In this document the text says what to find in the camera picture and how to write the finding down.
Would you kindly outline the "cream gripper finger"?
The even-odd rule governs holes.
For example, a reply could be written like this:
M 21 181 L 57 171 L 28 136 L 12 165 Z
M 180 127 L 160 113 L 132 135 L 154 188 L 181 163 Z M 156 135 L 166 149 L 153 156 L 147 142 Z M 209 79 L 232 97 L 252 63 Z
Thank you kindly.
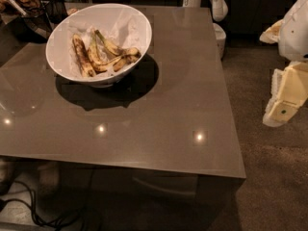
M 264 43 L 274 44 L 279 41 L 279 33 L 282 26 L 283 20 L 280 19 L 272 24 L 266 31 L 264 31 L 259 40 Z
M 293 118 L 308 99 L 308 64 L 290 62 L 283 70 L 275 69 L 270 93 L 263 123 L 279 127 Z

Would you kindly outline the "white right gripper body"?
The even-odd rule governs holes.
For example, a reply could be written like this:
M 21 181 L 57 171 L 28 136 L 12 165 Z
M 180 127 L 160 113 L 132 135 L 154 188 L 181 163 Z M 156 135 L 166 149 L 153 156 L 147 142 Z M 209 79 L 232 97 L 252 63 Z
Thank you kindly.
M 308 61 L 308 0 L 296 0 L 285 14 L 279 31 L 278 50 L 290 61 Z

